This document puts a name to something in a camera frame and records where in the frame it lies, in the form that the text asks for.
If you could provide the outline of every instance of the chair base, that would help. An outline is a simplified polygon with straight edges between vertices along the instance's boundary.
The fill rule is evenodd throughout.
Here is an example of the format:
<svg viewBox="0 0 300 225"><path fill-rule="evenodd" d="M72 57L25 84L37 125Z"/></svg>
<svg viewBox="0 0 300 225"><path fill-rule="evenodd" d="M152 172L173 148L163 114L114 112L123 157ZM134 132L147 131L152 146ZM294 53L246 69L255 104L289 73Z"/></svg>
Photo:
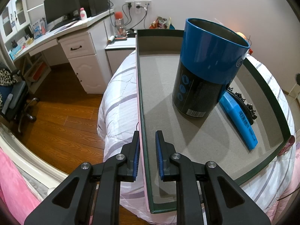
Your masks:
<svg viewBox="0 0 300 225"><path fill-rule="evenodd" d="M33 102L36 102L38 103L40 101L39 98L37 97L34 97L29 103L27 103L24 107L24 109L22 110L22 113L21 113L21 118L20 118L20 121L19 121L19 125L18 125L18 132L19 134L21 134L21 124L22 124L22 120L24 119L24 117L28 117L32 122L35 122L36 121L36 117L35 116L31 116L29 113L27 113L27 109L28 107L33 103Z"/></svg>

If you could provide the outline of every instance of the barcode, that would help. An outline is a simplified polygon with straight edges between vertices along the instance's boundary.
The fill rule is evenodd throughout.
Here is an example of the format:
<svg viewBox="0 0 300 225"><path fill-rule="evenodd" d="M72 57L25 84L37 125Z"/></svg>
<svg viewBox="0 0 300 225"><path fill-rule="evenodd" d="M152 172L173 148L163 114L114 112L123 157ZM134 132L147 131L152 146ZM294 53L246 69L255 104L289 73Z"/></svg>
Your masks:
<svg viewBox="0 0 300 225"><path fill-rule="evenodd" d="M187 111L187 115L191 116L191 117L196 117L196 118L201 118L204 116L206 112L196 112L196 111L193 111L191 109L188 109Z"/></svg>
<svg viewBox="0 0 300 225"><path fill-rule="evenodd" d="M245 114L243 113L243 111L239 111L238 113L240 114L240 118L243 120L246 128L249 128L249 123L248 123L247 118L245 117Z"/></svg>

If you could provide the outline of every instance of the cardboard tray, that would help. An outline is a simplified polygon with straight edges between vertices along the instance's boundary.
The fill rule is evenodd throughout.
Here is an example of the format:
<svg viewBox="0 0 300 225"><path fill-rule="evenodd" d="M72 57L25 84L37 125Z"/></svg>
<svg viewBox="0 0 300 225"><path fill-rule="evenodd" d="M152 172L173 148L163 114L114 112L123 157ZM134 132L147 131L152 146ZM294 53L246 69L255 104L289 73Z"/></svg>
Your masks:
<svg viewBox="0 0 300 225"><path fill-rule="evenodd" d="M172 102L183 31L137 32L137 80L141 158L146 205L151 213L176 210L175 182L158 175L155 132L162 130L166 142L192 161L215 161L236 183L246 182L280 152L290 138L282 109L266 81L245 59L231 83L245 103L253 104L257 119L252 128L258 139L249 151L239 132L218 104L206 119L181 114Z"/></svg>

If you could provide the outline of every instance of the drawer handle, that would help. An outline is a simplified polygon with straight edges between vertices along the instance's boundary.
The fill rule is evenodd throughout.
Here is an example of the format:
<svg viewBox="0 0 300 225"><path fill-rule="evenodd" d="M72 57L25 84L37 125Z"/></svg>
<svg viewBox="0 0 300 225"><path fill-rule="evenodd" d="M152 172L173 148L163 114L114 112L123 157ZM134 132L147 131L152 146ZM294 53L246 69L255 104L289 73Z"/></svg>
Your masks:
<svg viewBox="0 0 300 225"><path fill-rule="evenodd" d="M79 48L82 48L82 46L79 46L78 48L74 48L74 49L71 47L71 51L75 51L75 50L77 50Z"/></svg>

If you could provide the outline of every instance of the blue and black cup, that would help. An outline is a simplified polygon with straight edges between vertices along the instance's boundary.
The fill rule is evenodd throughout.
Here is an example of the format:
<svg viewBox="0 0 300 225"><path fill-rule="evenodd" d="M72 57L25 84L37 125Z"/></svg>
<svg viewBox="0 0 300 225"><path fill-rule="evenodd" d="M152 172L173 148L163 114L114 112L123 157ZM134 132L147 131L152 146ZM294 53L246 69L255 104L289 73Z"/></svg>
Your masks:
<svg viewBox="0 0 300 225"><path fill-rule="evenodd" d="M249 43L234 31L204 19L187 19L173 102L190 117L207 116L236 76Z"/></svg>

